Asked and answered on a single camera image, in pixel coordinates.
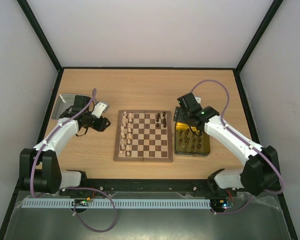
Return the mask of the wooden chess board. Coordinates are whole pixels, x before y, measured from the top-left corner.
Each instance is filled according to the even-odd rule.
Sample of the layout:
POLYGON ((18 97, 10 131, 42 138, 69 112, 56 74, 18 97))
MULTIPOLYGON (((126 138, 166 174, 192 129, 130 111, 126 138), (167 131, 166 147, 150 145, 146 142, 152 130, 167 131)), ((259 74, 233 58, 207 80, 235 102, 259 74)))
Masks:
POLYGON ((173 162, 172 114, 168 110, 120 110, 115 162, 173 162))

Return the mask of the silver metal tin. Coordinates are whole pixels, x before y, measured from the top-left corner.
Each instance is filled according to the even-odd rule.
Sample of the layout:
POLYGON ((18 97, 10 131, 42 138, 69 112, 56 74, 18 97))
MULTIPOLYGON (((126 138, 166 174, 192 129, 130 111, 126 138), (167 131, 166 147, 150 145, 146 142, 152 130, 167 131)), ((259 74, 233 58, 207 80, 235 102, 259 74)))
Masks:
POLYGON ((59 94, 54 105, 51 119, 58 120, 60 115, 74 104, 76 94, 62 93, 59 94))

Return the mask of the gold green metal tin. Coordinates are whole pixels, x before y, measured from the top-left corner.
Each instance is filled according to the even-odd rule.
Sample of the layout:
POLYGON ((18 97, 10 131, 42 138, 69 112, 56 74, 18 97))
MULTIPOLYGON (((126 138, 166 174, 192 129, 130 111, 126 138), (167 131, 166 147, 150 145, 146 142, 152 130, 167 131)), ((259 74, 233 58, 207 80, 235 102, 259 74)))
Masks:
POLYGON ((211 153, 210 137, 195 127, 176 122, 174 153, 179 156, 207 157, 211 153))

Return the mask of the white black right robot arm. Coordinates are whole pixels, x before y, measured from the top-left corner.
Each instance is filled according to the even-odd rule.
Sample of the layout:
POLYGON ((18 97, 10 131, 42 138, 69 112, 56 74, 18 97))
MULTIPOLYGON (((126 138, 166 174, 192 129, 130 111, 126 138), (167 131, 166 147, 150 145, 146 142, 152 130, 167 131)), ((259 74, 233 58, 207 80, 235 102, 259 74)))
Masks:
POLYGON ((177 99, 173 120, 206 133, 223 144, 241 162, 243 168, 220 169, 210 175, 208 191, 219 196, 225 189, 245 189, 258 196, 279 182, 279 171, 273 165, 278 159, 277 151, 248 139, 232 128, 217 110, 211 106, 203 108, 193 93, 189 92, 177 99))

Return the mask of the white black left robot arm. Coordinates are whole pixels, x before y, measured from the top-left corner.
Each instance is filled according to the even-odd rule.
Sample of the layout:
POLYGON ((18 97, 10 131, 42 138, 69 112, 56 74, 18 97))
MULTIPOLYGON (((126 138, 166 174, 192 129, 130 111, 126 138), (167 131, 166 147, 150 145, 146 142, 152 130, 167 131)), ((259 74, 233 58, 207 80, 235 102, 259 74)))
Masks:
POLYGON ((58 157, 81 129, 103 132, 110 126, 103 117, 109 105, 94 97, 75 95, 72 103, 60 113, 52 131, 33 148, 25 148, 19 155, 19 186, 24 191, 55 194, 60 189, 78 187, 83 172, 60 169, 58 157))

